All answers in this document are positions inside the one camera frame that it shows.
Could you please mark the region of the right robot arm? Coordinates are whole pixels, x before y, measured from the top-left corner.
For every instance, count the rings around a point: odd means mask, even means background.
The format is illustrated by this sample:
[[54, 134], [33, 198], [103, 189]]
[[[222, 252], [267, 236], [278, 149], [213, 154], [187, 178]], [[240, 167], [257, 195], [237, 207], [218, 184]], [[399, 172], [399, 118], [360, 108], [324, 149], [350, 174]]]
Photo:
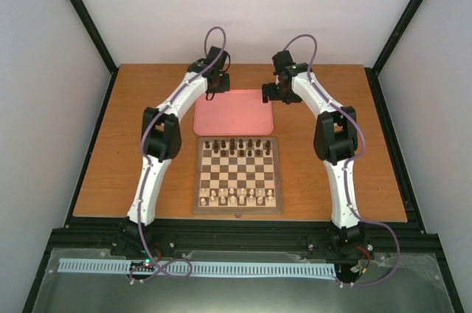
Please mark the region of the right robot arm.
[[347, 257], [361, 241], [353, 176], [358, 148], [356, 112], [335, 101], [306, 63], [295, 63], [288, 50], [272, 57], [276, 81], [262, 85], [263, 102], [304, 102], [316, 118], [313, 148], [328, 175], [332, 202], [329, 248]]

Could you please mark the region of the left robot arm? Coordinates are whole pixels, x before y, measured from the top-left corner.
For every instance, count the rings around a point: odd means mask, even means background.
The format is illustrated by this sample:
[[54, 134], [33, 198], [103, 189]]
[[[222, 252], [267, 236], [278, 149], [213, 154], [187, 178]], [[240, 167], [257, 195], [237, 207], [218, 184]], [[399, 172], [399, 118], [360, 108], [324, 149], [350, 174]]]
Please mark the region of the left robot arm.
[[145, 228], [155, 219], [164, 176], [182, 146], [180, 121], [200, 96], [229, 91], [229, 74], [224, 67], [228, 62], [228, 52], [211, 47], [204, 58], [189, 65], [183, 80], [165, 101], [143, 111], [142, 172], [122, 228], [128, 248], [136, 255], [147, 255], [153, 247], [153, 236]]

